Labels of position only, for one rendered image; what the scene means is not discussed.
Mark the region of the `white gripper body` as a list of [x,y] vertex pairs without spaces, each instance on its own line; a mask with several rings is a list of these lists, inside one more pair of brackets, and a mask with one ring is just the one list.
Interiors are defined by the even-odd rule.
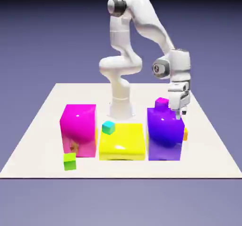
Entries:
[[172,91],[168,90],[169,107],[173,111],[181,110],[190,103],[190,90]]

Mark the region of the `small magenta cube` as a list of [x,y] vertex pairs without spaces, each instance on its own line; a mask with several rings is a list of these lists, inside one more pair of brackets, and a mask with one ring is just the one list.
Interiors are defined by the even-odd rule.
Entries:
[[166,98],[158,98],[155,101],[155,110],[159,111],[159,112],[164,112],[165,110],[167,110],[169,108],[169,100]]

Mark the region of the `small cyan cube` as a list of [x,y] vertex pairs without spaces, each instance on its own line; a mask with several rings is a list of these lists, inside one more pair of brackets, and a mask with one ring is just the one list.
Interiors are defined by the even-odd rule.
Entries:
[[115,123],[111,121],[105,121],[102,124],[102,132],[111,135],[115,131]]

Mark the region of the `small green cube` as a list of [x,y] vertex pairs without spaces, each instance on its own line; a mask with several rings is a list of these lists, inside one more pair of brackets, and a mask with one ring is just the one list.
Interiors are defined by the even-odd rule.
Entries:
[[63,155],[64,170],[76,170],[76,153],[65,153]]

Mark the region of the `large purple box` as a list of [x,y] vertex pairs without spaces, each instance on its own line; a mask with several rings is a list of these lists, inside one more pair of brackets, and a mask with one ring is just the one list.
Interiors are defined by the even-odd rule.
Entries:
[[185,125],[170,108],[147,108],[148,159],[179,161]]

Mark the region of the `large yellow box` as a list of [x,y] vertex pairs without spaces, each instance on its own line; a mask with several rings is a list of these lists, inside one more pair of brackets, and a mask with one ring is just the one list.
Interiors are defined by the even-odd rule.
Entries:
[[115,123],[111,134],[101,132],[100,160],[144,160],[146,145],[141,123]]

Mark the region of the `large magenta box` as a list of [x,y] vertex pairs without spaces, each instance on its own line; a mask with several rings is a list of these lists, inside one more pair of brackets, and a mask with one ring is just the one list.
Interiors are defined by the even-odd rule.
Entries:
[[60,130],[64,153],[75,153],[76,157],[95,157],[95,104],[67,104],[60,119]]

